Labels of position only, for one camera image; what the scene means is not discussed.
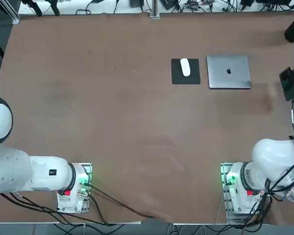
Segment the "computer mouse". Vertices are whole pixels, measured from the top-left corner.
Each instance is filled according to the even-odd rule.
[[[181,59],[181,68],[182,68],[184,77],[188,77],[189,75],[191,75],[191,68],[190,68],[188,59],[186,58]]]

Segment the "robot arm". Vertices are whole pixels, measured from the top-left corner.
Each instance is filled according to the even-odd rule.
[[[261,194],[272,188],[294,202],[294,140],[264,139],[252,151],[253,161],[234,163],[226,181],[235,213],[249,213]]]
[[[11,133],[13,116],[0,98],[0,143]],[[85,212],[90,174],[82,164],[67,163],[54,156],[29,156],[25,152],[0,145],[0,193],[17,191],[57,191],[58,210]]]

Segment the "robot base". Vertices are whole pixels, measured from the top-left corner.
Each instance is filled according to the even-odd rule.
[[[76,180],[73,189],[60,195],[57,192],[58,211],[64,213],[84,213],[89,210],[90,187],[84,183],[92,182],[92,163],[72,163],[76,171]]]
[[[221,163],[221,179],[227,221],[230,224],[244,224],[253,205],[261,194],[250,195],[240,179],[243,163]]]

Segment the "floor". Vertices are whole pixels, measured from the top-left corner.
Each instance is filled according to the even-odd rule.
[[[61,226],[65,230],[72,228],[71,226]],[[165,235],[168,232],[168,223],[163,223],[155,219],[148,219],[143,221],[141,225],[125,225],[120,230],[115,232],[115,235]],[[222,225],[209,226],[214,230],[220,230],[223,228]],[[105,228],[96,225],[105,234],[114,230],[113,228]],[[196,231],[200,228],[199,225],[185,225],[183,226],[182,232],[179,235],[195,235]],[[206,235],[215,235],[216,232],[206,229]],[[0,224],[0,235],[64,235],[65,233],[52,224]],[[91,228],[86,227],[85,233],[83,233],[83,226],[77,227],[72,230],[72,235],[98,235],[99,233]],[[197,235],[204,235],[204,228],[200,229]],[[222,235],[240,235],[241,230],[230,229],[222,233]],[[283,235],[292,234],[294,235],[294,227],[281,227],[281,226],[268,226],[264,225],[260,231],[255,233],[256,235]]]
[[[20,5],[19,0],[11,0],[11,4],[18,8]],[[12,29],[12,22],[7,15],[0,11],[0,46],[5,49],[8,38]],[[61,226],[65,230],[72,228],[71,226]],[[142,222],[141,225],[125,225],[120,230],[115,232],[115,235],[165,235],[166,233],[170,234],[172,232],[172,226],[170,231],[168,231],[169,224],[161,222],[155,219],[148,219]],[[188,225],[183,226],[181,231],[181,226],[178,226],[180,231],[179,235],[195,235],[196,231],[200,226],[198,225]],[[222,225],[218,226],[209,226],[215,230],[220,230],[223,228]],[[112,231],[113,228],[100,227],[96,225],[96,228],[101,229],[105,234]],[[214,235],[216,232],[213,232],[209,229],[206,229],[207,235]],[[0,235],[64,235],[65,232],[61,231],[52,224],[0,224]],[[96,235],[98,232],[94,231],[91,228],[86,227],[84,230],[83,226],[74,229],[71,234],[73,235]],[[205,230],[202,228],[198,235],[204,235]],[[223,235],[239,235],[241,234],[240,230],[230,229],[222,233]],[[293,234],[294,227],[289,226],[266,226],[264,225],[260,231],[255,233],[257,235],[283,235],[283,234]]]

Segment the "black cable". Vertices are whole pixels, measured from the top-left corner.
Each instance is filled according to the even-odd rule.
[[[235,11],[235,8],[232,7],[230,4],[228,4],[227,8],[226,8],[228,11],[231,11],[231,9],[233,9],[233,11]]]
[[[75,228],[77,228],[77,227],[81,227],[81,226],[84,226],[84,224],[78,224],[78,225],[75,225],[73,228],[71,228],[70,230],[68,230],[67,232],[65,232],[64,235],[66,235],[66,234],[70,234],[70,232],[71,232],[73,229],[75,229]]]
[[[290,10],[290,8],[289,9],[284,9],[281,5],[279,5],[279,7],[281,8],[282,11],[289,11]]]
[[[17,205],[17,206],[20,206],[20,207],[23,207],[23,208],[27,208],[27,209],[34,210],[34,211],[38,211],[38,212],[48,213],[48,214],[51,214],[51,213],[59,214],[59,215],[60,215],[60,216],[61,216],[61,217],[67,222],[67,223],[64,223],[63,221],[59,220],[59,219],[56,218],[53,214],[51,214],[51,216],[54,217],[57,221],[59,221],[61,224],[71,225],[71,226],[74,226],[74,227],[79,227],[79,226],[80,226],[80,225],[74,225],[74,224],[70,223],[69,221],[67,221],[67,220],[64,218],[63,214],[68,215],[68,216],[71,216],[71,217],[75,217],[75,218],[78,218],[78,219],[87,220],[87,221],[90,221],[90,222],[93,222],[93,223],[96,223],[96,224],[101,224],[101,223],[98,223],[98,222],[93,221],[93,220],[90,220],[90,219],[82,218],[82,217],[79,217],[79,216],[76,216],[76,215],[72,215],[72,214],[68,214],[68,213],[58,212],[58,211],[52,210],[52,209],[50,209],[50,208],[48,208],[48,207],[39,206],[38,204],[32,202],[31,200],[29,200],[28,198],[26,198],[26,197],[24,197],[24,196],[23,196],[23,198],[24,198],[25,200],[28,200],[28,201],[31,202],[31,203],[24,202],[24,201],[18,199],[17,197],[15,197],[15,195],[13,195],[13,194],[11,193],[11,195],[13,196],[13,198],[15,198],[17,201],[22,202],[23,204],[26,204],[26,205],[31,205],[31,206],[33,206],[33,207],[39,207],[39,208],[42,209],[42,211],[40,211],[40,210],[38,210],[38,209],[35,209],[35,208],[31,208],[31,207],[25,206],[25,205],[20,204],[20,203],[17,203],[16,201],[14,201],[13,199],[9,198],[8,196],[6,196],[6,195],[3,194],[3,193],[0,193],[0,195],[3,196],[3,197],[4,197],[5,199],[7,199],[8,201],[12,202],[13,204],[15,204],[15,205]],[[105,235],[101,230],[95,228],[94,226],[91,226],[91,225],[86,224],[86,227],[89,227],[89,228],[92,228],[92,229],[96,230],[98,233],[100,233],[100,235]],[[119,228],[117,228],[117,229],[111,231],[111,232],[108,233],[108,234],[112,234],[113,232],[117,231],[117,230],[120,229],[121,227],[122,227],[122,226],[120,226]]]
[[[286,173],[281,176],[279,180],[277,180],[274,185],[270,188],[270,191],[272,191],[283,179],[286,177],[292,170],[294,169],[294,164],[286,171]]]
[[[263,195],[262,198],[260,199],[260,202],[259,202],[259,204],[258,204],[257,209],[254,210],[254,208],[255,208],[255,206],[257,205],[258,202],[256,202],[256,203],[253,205],[253,207],[251,208],[251,210],[250,210],[250,212],[249,212],[249,214],[248,214],[248,216],[247,216],[247,218],[246,218],[246,221],[245,221],[245,223],[244,223],[242,229],[245,229],[246,227],[250,227],[250,226],[254,226],[254,225],[258,224],[257,221],[254,221],[254,222],[249,223],[249,224],[248,224],[248,222],[252,219],[252,217],[256,214],[256,212],[257,212],[260,208],[263,208],[263,205],[264,205],[264,203],[265,203],[265,201],[266,201],[266,197],[267,197],[267,194],[264,193],[264,195]]]
[[[254,213],[253,213],[253,214],[249,213],[250,216],[247,217],[247,220],[246,220],[245,224],[244,224],[243,226],[236,226],[236,228],[238,228],[238,229],[242,229],[242,230],[245,230],[246,227],[252,227],[252,226],[258,225],[259,223],[260,223],[261,226],[262,226],[263,220],[264,220],[264,218],[266,217],[266,215],[267,215],[269,209],[270,209],[271,206],[272,206],[272,198],[270,197],[270,198],[269,198],[269,199],[270,199],[269,204],[268,204],[266,210],[264,210],[264,204],[265,204],[266,198],[267,198],[267,195],[264,194],[263,197],[262,197],[262,199],[261,199],[261,201],[260,201],[260,203],[259,203],[259,205],[258,205],[258,207],[257,207],[257,209],[254,211]],[[258,213],[256,219],[255,219],[253,222],[248,223],[248,222],[250,221],[250,219],[255,215],[255,213],[256,213],[257,211],[259,211],[259,213]]]
[[[223,1],[227,4],[229,4],[231,6],[231,8],[233,9],[233,11],[237,11],[237,9],[235,9],[235,7],[231,3],[229,3],[228,1],[224,1],[224,0],[219,0],[219,1]]]
[[[88,197],[93,201],[93,203],[95,204],[96,208],[97,208],[97,211],[98,211],[98,214],[99,214],[99,217],[100,219],[102,220],[102,222],[104,223],[104,225],[107,225],[107,226],[111,226],[111,224],[109,224],[102,216],[102,213],[101,213],[101,210],[99,208],[99,205],[97,203],[97,201],[95,200],[95,198],[92,196],[92,195],[88,195]]]
[[[207,225],[205,225],[205,226],[206,226],[207,229],[210,229],[210,230],[213,231],[213,232],[220,233],[220,232],[224,232],[224,229],[227,228],[227,227],[229,227],[230,225],[226,225],[226,226],[224,226],[221,230],[214,230],[214,229],[210,228],[210,227],[207,226]]]
[[[116,203],[118,203],[119,205],[121,205],[121,206],[127,208],[127,209],[128,209],[129,211],[131,211],[131,212],[134,212],[134,213],[136,213],[136,214],[138,214],[138,215],[140,215],[140,216],[142,216],[142,217],[145,217],[145,218],[154,218],[154,216],[146,215],[146,214],[140,213],[139,211],[134,210],[133,208],[131,208],[131,207],[129,207],[128,205],[126,205],[126,204],[124,204],[124,203],[118,201],[117,199],[111,197],[110,195],[108,195],[107,193],[103,192],[102,190],[100,190],[99,188],[97,188],[97,187],[95,187],[95,186],[92,186],[92,185],[87,184],[87,183],[85,183],[84,185],[85,185],[85,186],[92,187],[93,189],[97,190],[97,191],[100,192],[101,194],[103,194],[103,195],[105,195],[106,197],[110,198],[110,199],[113,200],[114,202],[116,202]]]
[[[35,206],[35,207],[38,207],[38,208],[40,208],[40,209],[42,209],[42,210],[44,210],[44,211],[47,211],[46,208],[39,206],[38,204],[32,202],[31,200],[29,200],[29,199],[26,198],[26,197],[23,197],[23,198],[24,198],[25,200],[27,200],[28,202],[30,202],[30,203],[27,203],[27,202],[25,202],[25,201],[22,201],[21,199],[17,198],[13,193],[10,193],[10,195],[11,195],[16,201],[18,201],[18,202],[20,202],[20,203],[23,203],[23,204],[25,204],[25,205]],[[53,218],[55,218],[55,219],[56,219],[57,221],[59,221],[60,223],[65,224],[65,223],[63,223],[61,220],[59,220],[56,216],[54,216],[51,212],[48,212],[48,214],[51,215]],[[60,216],[64,219],[64,221],[66,222],[66,224],[69,224],[69,225],[74,226],[74,225],[71,224],[71,223],[70,223],[70,222],[69,222],[69,221],[68,221],[63,215],[60,214]]]
[[[208,0],[206,0],[206,2],[207,2],[207,4],[208,4],[208,6],[209,6],[209,10],[210,10],[210,12],[212,12],[211,5],[209,4]]]
[[[86,15],[91,15],[92,12],[91,12],[90,10],[88,10],[87,8],[88,8],[89,5],[92,4],[92,3],[93,3],[93,1],[89,2],[89,3],[87,4],[87,6],[86,6],[85,9],[78,9],[78,10],[76,10],[76,11],[75,11],[75,15],[77,15],[77,13],[78,13],[79,11],[84,11],[84,12],[86,13]]]
[[[186,7],[186,3],[182,5],[182,8],[179,13],[183,13],[183,10],[185,9],[185,7]]]
[[[151,10],[151,8],[150,8],[150,5],[149,5],[148,0],[146,0],[146,3],[147,3],[147,6],[148,6],[149,11],[151,12],[152,10]]]
[[[49,9],[50,9],[51,5],[47,8],[46,11],[43,12],[43,14],[45,14]]]
[[[276,198],[273,194],[271,194],[271,197],[273,197],[274,200],[276,200],[278,202],[283,202],[283,199]]]
[[[199,9],[203,10],[203,12],[206,12],[204,8],[202,8],[201,6],[198,6]]]
[[[63,232],[65,232],[65,235],[66,235],[66,234],[68,234],[68,235],[72,235],[69,231],[66,231],[66,230],[60,228],[58,225],[56,225],[56,224],[53,224],[53,225],[56,226],[58,229],[62,230]]]
[[[116,228],[115,230],[112,230],[111,232],[105,234],[105,235],[110,235],[112,233],[114,233],[115,231],[119,230],[120,228],[122,228],[124,226],[124,224],[122,224],[121,226],[119,226],[118,228]]]
[[[37,205],[36,203],[30,201],[28,198],[26,198],[26,200],[28,200],[30,203],[27,203],[27,202],[24,202],[24,201],[18,199],[13,193],[10,193],[10,195],[11,195],[15,200],[17,200],[18,202],[21,202],[21,203],[26,204],[26,205],[37,206],[37,207],[40,207],[41,209],[43,209],[44,211],[46,211],[43,207],[41,207],[41,206]],[[56,216],[54,216],[52,213],[48,213],[48,214],[51,215],[53,218],[55,218],[57,221],[59,221],[61,224],[66,224],[66,223],[63,223],[61,220],[59,220],[59,219],[58,219]],[[53,225],[56,226],[58,229],[64,231],[65,234],[72,235],[72,234],[70,233],[70,231],[72,231],[72,230],[75,228],[75,225],[73,225],[73,224],[71,224],[70,222],[68,222],[64,217],[63,217],[63,219],[67,222],[67,224],[72,225],[73,228],[70,229],[69,231],[66,231],[66,230],[60,228],[59,226],[57,226],[56,224],[53,224]]]
[[[260,222],[260,226],[256,230],[251,231],[251,230],[245,229],[245,231],[246,232],[249,232],[249,233],[255,233],[255,232],[257,232],[257,231],[259,231],[261,229],[262,225],[263,225],[263,221]]]
[[[177,226],[176,226],[176,225],[174,225],[174,226],[173,226],[173,231],[174,231],[174,229],[176,229],[176,231],[177,231],[177,234],[179,234],[179,231],[178,231],[178,229],[177,229]]]
[[[266,6],[267,6],[267,5],[265,4],[264,7],[261,8],[259,12],[263,11],[263,9],[265,9]]]
[[[273,11],[274,9],[274,4],[270,5],[270,9],[268,9],[268,11]]]
[[[229,230],[231,228],[232,228],[232,226],[230,226],[228,228],[224,227],[220,232],[217,233],[217,235],[219,235],[220,233],[225,232],[225,231],[227,231],[227,230]]]
[[[50,209],[48,207],[43,207],[45,208],[47,211],[43,211],[43,210],[39,210],[37,208],[32,208],[32,207],[28,207],[28,206],[25,206],[25,205],[22,205],[18,202],[15,202],[14,200],[12,200],[11,198],[9,198],[8,196],[6,196],[5,194],[3,193],[0,193],[0,195],[2,197],[4,197],[6,200],[10,201],[11,203],[13,203],[14,205],[17,205],[17,206],[20,206],[20,207],[23,207],[23,208],[26,208],[26,209],[29,209],[29,210],[33,210],[33,211],[37,211],[37,212],[42,212],[42,213],[56,213],[56,214],[61,214],[61,215],[67,215],[67,216],[70,216],[70,217],[74,217],[74,218],[77,218],[77,219],[81,219],[81,220],[85,220],[85,221],[89,221],[89,222],[92,222],[92,223],[95,223],[95,224],[100,224],[100,225],[104,225],[102,223],[99,223],[99,222],[96,222],[94,220],[91,220],[91,219],[87,219],[87,218],[83,218],[83,217],[80,217],[80,216],[77,216],[77,215],[74,215],[74,214],[70,214],[70,213],[63,213],[63,212],[59,212],[59,211],[55,211],[53,209]]]
[[[175,4],[175,6],[174,6],[174,8],[173,8],[173,10],[172,10],[171,13],[173,13],[173,11],[175,11],[175,10],[178,10],[178,11],[181,10],[180,2],[181,2],[181,0],[179,0],[179,1]]]
[[[287,187],[281,188],[279,190],[271,190],[272,193],[276,193],[276,192],[283,192],[286,190],[289,190],[290,188],[292,188],[294,186],[294,181]]]
[[[116,10],[117,10],[117,7],[118,7],[118,3],[119,3],[119,0],[116,0],[116,7],[114,8],[113,14],[116,13]]]
[[[294,122],[292,121],[292,128],[293,128],[293,132],[294,132]]]

